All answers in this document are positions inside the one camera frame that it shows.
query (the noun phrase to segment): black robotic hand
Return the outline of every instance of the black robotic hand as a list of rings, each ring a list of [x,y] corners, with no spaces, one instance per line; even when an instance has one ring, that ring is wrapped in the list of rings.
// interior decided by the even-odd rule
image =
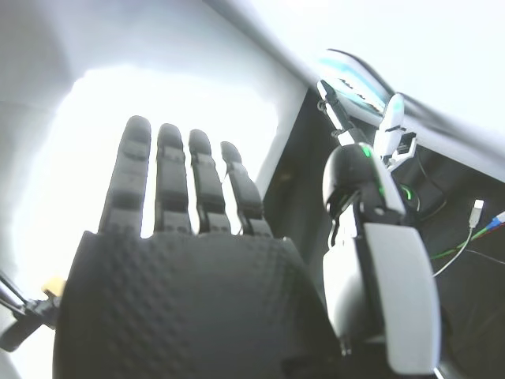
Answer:
[[[188,215],[181,134],[157,143],[155,232],[140,238],[151,128],[132,117],[98,234],[86,232],[62,296],[54,377],[335,377],[339,342],[296,248],[272,238],[237,149],[222,143],[243,234],[232,235],[207,136],[189,150],[200,233]]]

